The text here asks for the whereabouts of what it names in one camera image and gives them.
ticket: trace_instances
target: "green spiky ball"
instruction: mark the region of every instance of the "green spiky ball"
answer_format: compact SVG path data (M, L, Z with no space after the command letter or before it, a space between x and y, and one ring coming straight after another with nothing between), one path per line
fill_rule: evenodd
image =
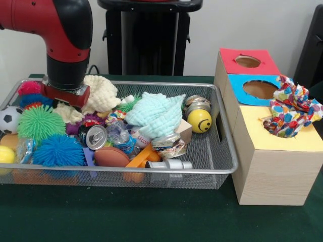
M32 107L25 110L19 119L18 137L32 138L38 145L48 137L65 134L65 123L62 117L52 112L49 106Z
M135 100L133 102L130 103L125 103L125 104L121 104L118 109L121 110L122 112L130 112L134 105L136 105L136 103L141 100L140 94L137 93L134 95Z

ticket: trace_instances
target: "white wall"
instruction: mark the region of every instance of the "white wall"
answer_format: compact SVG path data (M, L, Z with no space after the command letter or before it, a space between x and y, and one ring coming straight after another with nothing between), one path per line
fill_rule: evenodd
M90 64L107 72L105 10L90 0L94 33ZM220 47L268 49L282 73L293 75L315 7L320 0L204 0L191 13L191 44L185 75L213 76ZM20 79L46 72L45 45L38 36L0 31L0 102Z

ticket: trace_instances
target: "circular hole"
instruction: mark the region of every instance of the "circular hole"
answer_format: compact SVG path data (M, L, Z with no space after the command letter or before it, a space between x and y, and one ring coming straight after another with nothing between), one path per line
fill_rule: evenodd
M261 99L272 99L278 87L267 81L252 80L243 84L243 89L252 96Z
M247 55L240 55L236 58L236 62L247 68L256 68L260 66L261 61L257 58L247 56Z

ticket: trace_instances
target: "red box lid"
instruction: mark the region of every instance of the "red box lid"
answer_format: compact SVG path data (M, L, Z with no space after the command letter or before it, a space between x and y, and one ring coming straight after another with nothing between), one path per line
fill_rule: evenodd
M220 48L228 74L279 75L280 71L267 50Z

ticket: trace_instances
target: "table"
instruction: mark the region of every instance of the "table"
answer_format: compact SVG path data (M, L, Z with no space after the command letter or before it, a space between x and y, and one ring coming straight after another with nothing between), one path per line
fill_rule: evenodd
M140 77L140 80L212 82L211 77ZM0 200L1 241L323 238L322 174L303 207L240 206L231 177L219 190L0 185Z

